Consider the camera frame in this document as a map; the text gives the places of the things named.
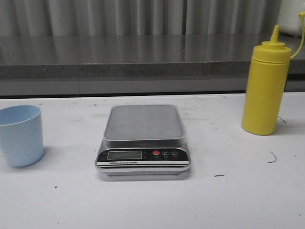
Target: scale button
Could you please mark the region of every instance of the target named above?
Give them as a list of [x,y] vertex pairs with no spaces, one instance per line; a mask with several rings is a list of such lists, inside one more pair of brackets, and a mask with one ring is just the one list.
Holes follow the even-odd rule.
[[152,154],[154,154],[154,155],[160,155],[160,151],[159,151],[159,150],[154,150],[154,151],[152,152]]
[[169,154],[170,154],[170,152],[168,152],[167,150],[162,151],[162,155],[169,155]]
[[172,151],[171,151],[171,155],[174,155],[174,156],[175,156],[175,155],[178,155],[178,151],[177,151],[177,150],[172,150]]

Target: digital kitchen scale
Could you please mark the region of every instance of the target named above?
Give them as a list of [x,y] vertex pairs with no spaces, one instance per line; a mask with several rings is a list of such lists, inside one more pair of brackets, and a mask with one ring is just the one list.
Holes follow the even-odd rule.
[[179,174],[187,170],[191,157],[177,107],[113,107],[95,164],[107,175]]

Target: table surface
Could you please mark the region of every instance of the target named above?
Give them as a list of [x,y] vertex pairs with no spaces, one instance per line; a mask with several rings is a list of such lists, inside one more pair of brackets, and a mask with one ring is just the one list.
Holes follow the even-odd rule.
[[[304,228],[305,93],[284,94],[270,136],[241,128],[244,94],[0,100],[41,107],[45,154],[0,156],[0,228]],[[192,157],[179,175],[95,168],[111,107],[173,104]]]

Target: scale display screen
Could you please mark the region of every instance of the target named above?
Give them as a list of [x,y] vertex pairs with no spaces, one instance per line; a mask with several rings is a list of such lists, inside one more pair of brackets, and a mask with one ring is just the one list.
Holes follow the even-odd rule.
[[142,159],[142,151],[109,151],[107,160]]

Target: plastic cup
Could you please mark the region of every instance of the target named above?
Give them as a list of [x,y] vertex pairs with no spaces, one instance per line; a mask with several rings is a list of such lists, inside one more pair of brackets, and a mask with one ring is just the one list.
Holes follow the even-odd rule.
[[0,110],[0,152],[12,167],[33,164],[43,156],[39,107],[20,105]]

